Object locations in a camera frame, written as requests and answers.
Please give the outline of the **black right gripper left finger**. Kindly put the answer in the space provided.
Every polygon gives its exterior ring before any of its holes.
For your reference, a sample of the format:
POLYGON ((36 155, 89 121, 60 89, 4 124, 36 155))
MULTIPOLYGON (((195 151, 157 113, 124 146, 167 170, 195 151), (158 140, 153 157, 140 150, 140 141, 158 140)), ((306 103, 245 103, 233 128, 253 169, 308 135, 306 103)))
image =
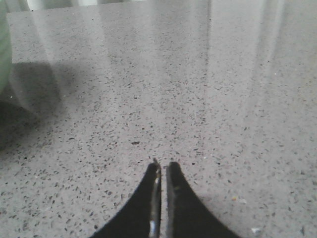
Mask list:
POLYGON ((161 221, 161 167, 156 159, 119 212, 93 238, 158 238, 161 221))

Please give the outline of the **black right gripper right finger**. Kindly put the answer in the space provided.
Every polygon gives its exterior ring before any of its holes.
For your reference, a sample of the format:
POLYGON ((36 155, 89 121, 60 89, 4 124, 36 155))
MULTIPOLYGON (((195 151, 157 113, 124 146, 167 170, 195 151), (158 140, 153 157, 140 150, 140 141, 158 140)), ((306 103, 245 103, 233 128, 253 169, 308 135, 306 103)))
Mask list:
POLYGON ((168 238, 237 238, 201 202, 186 181, 179 163, 166 169, 168 238))

